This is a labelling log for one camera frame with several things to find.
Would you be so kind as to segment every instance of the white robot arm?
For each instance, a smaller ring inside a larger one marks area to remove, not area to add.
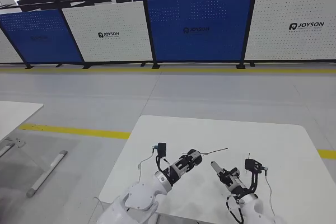
[[[262,166],[261,163],[252,160],[245,160],[245,169],[252,173],[251,186],[248,189],[239,179],[240,171],[237,168],[227,171],[220,168],[216,162],[211,162],[211,166],[218,174],[220,181],[225,184],[226,188],[232,193],[236,204],[239,208],[240,219],[238,219],[229,207],[228,200],[226,201],[226,206],[230,213],[233,215],[234,219],[239,224],[285,224],[285,221],[280,217],[268,217],[264,215],[263,201],[258,198],[255,194],[256,188],[258,186],[258,174],[265,171],[267,173],[267,168]]]
[[[139,224],[147,223],[156,212],[158,194],[167,195],[173,185],[194,166],[202,162],[202,155],[190,150],[165,170],[160,168],[160,160],[166,156],[166,143],[154,147],[158,155],[158,171],[150,181],[132,185],[124,194],[117,197],[111,206],[101,215],[97,224]]]

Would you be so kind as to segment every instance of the yellow stripe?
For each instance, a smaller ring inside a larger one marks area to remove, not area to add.
[[[333,150],[318,150],[321,158],[329,158],[336,160],[336,151]]]
[[[112,132],[110,130],[94,130],[84,128],[56,127],[48,125],[24,124],[20,126],[21,130],[37,130],[40,132],[54,132],[63,134],[79,134],[82,136],[96,136],[105,138],[128,139],[129,132]]]
[[[40,132],[54,132],[63,134],[79,134],[82,136],[95,136],[104,138],[120,138],[128,139],[129,132],[113,132],[110,130],[94,130],[85,128],[70,128],[70,127],[57,127],[48,125],[37,125],[37,124],[24,124],[20,126],[21,130],[36,130]],[[321,158],[328,158],[331,160],[336,160],[336,151],[333,150],[318,150]]]
[[[228,68],[0,68],[0,72],[205,72],[205,73],[336,73],[336,69],[228,69]]]

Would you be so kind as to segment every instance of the blue pegboard panel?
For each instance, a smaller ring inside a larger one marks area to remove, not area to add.
[[[240,60],[250,0],[148,0],[157,60]]]
[[[0,22],[28,63],[81,62],[58,10],[2,14]]]

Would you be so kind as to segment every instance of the floor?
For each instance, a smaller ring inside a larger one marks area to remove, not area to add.
[[[336,71],[286,72],[336,70],[335,64],[266,64],[247,70],[276,70],[227,73],[209,69],[233,65],[168,64],[150,71],[148,66],[128,67],[135,70],[1,70],[0,100],[43,103],[30,123],[118,132],[132,131],[141,115],[299,124],[317,149],[336,150]],[[204,72],[189,70],[197,68]],[[93,197],[99,195],[125,140],[17,132],[44,160],[51,161],[61,150],[68,156],[27,199],[26,191],[40,170],[17,151],[6,153],[0,159],[0,223],[95,223],[102,207]],[[336,160],[324,162],[336,183]],[[162,223],[196,222],[162,217]]]

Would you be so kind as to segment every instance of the white table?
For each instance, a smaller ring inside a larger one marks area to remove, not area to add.
[[[299,125],[142,116],[101,191],[101,201],[112,203],[125,186],[138,181],[138,163],[158,142],[167,143],[166,158],[170,162],[191,148],[201,152],[229,148],[203,156],[199,166],[185,174],[166,197],[159,198],[159,214],[216,224],[236,223],[225,206],[229,192],[210,162],[216,161],[227,170],[237,167],[241,180],[250,186],[251,173],[245,174],[244,170],[250,153],[250,158],[269,168],[276,215],[290,224],[336,223],[336,185]],[[151,178],[156,170],[154,158],[146,161],[141,180]],[[264,175],[259,175],[256,193],[264,201],[267,214],[272,215]]]
[[[54,161],[48,165],[40,158],[40,155],[38,155],[35,151],[28,149],[28,145],[25,141],[15,137],[13,131],[32,117],[43,106],[43,104],[32,104],[28,102],[0,101],[0,143],[8,137],[12,139],[10,144],[4,146],[0,150],[0,157],[14,146],[14,148],[18,148],[19,151],[23,152],[43,170],[41,177],[39,177],[39,179],[27,192],[26,195],[28,197],[32,197],[36,193],[37,189],[45,181],[48,175],[67,154],[67,151],[61,151]]]

